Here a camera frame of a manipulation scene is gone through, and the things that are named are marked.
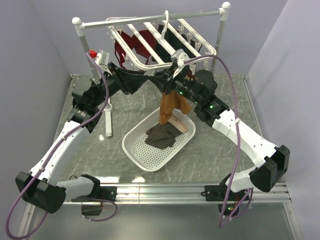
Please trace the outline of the orange-brown underwear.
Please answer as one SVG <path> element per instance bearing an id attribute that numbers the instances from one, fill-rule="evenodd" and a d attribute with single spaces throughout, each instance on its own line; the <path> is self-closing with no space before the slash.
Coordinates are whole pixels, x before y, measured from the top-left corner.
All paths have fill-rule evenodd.
<path id="1" fill-rule="evenodd" d="M 180 110 L 185 115 L 189 114 L 192 110 L 187 99 L 177 92 L 162 93 L 159 108 L 159 124 L 166 124 L 171 118 L 174 109 Z"/>

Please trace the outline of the white clip hanger frame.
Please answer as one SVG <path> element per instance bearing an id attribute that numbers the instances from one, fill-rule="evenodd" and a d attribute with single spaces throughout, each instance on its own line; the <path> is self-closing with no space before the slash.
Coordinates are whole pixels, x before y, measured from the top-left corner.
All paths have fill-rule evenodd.
<path id="1" fill-rule="evenodd" d="M 189 68 L 197 62 L 203 62 L 204 69 L 210 70 L 209 56 L 216 55 L 217 49 L 185 19 L 179 18 L 177 21 L 180 25 L 174 27 L 170 23 L 168 11 L 163 14 L 163 17 L 164 19 L 159 20 L 158 23 L 141 20 L 140 23 L 145 27 L 142 30 L 148 30 L 155 38 L 156 43 L 161 44 L 162 47 L 172 55 L 176 50 L 165 40 L 165 34 L 167 30 L 170 30 L 195 55 L 193 58 L 189 57 L 189 60 L 191 60 L 191 63 L 188 64 Z M 118 42 L 126 53 L 125 62 L 123 63 L 126 70 L 144 71 L 148 75 L 153 75 L 155 72 L 168 69 L 172 65 L 172 61 L 164 62 L 141 36 L 139 33 L 140 30 L 135 27 L 136 19 L 134 17 L 110 17 L 107 21 L 114 22 L 114 24 L 108 26 L 108 29 L 113 42 Z M 124 32 L 130 37 L 133 35 L 137 36 L 137 39 L 151 54 L 151 62 L 149 65 L 146 64 L 147 59 L 145 57 L 138 55 L 134 49 L 131 50 L 118 32 Z"/>

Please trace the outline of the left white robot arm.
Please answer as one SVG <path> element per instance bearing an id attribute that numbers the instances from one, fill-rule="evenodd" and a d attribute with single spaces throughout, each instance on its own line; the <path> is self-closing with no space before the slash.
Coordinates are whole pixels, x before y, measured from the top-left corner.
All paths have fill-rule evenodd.
<path id="1" fill-rule="evenodd" d="M 103 79 L 94 81 L 89 76 L 75 80 L 71 95 L 72 109 L 60 135 L 45 156 L 28 172 L 15 178 L 21 198 L 47 213 L 53 214 L 63 203 L 76 198 L 96 201 L 101 195 L 100 181 L 83 174 L 74 180 L 59 181 L 62 170 L 82 142 L 97 126 L 108 96 L 118 91 L 134 94 L 147 80 L 141 71 L 124 70 L 109 63 Z"/>

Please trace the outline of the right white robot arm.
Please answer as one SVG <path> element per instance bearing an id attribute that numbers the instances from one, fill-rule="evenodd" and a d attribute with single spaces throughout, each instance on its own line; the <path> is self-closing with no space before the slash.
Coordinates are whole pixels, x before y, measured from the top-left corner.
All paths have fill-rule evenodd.
<path id="1" fill-rule="evenodd" d="M 223 179 L 220 194 L 224 199 L 231 200 L 238 192 L 251 188 L 268 193 L 287 172 L 290 150 L 285 145 L 276 146 L 265 140 L 243 123 L 237 111 L 215 95 L 217 83 L 211 72 L 200 70 L 193 81 L 170 75 L 157 75 L 150 81 L 165 96 L 175 93 L 180 100 L 194 102 L 196 116 L 234 142 L 237 150 L 243 151 L 253 162 L 254 167 L 232 171 Z"/>

